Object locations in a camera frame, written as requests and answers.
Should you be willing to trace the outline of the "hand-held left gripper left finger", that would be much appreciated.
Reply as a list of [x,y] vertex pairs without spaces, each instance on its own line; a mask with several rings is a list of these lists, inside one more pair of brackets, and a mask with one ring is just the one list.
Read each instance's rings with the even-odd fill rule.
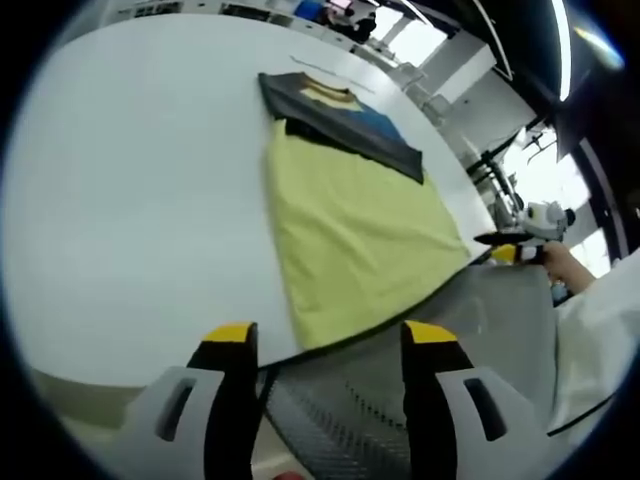
[[249,479],[260,423],[258,327],[222,325],[130,404],[124,479]]

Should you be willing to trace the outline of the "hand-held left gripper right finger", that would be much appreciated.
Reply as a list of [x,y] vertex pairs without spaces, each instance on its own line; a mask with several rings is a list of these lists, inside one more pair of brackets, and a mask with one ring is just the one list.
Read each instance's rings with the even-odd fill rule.
[[401,326],[403,411],[414,479],[545,479],[554,446],[533,406],[476,367],[449,330]]

